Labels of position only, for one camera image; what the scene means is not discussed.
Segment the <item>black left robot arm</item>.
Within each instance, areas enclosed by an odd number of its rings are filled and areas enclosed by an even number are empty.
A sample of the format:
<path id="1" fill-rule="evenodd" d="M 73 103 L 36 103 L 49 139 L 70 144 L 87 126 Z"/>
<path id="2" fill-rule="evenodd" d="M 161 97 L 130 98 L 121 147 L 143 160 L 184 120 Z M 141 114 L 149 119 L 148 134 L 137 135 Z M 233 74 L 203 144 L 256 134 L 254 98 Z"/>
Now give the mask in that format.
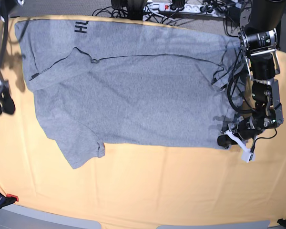
<path id="1" fill-rule="evenodd" d="M 277 58 L 279 36 L 276 27 L 280 23 L 286 0 L 251 0 L 240 14 L 238 28 L 241 54 L 244 56 L 247 73 L 234 74 L 227 87 L 227 97 L 232 108 L 240 115 L 237 122 L 229 123 L 227 130 L 217 139 L 219 146 L 228 148 L 239 145 L 245 148 L 245 141 L 257 141 L 267 129 L 277 129 L 283 122 L 279 85 L 275 76 L 280 74 Z M 251 95 L 255 107 L 243 110 L 232 101 L 232 86 L 238 79 L 249 75 L 252 81 Z"/>

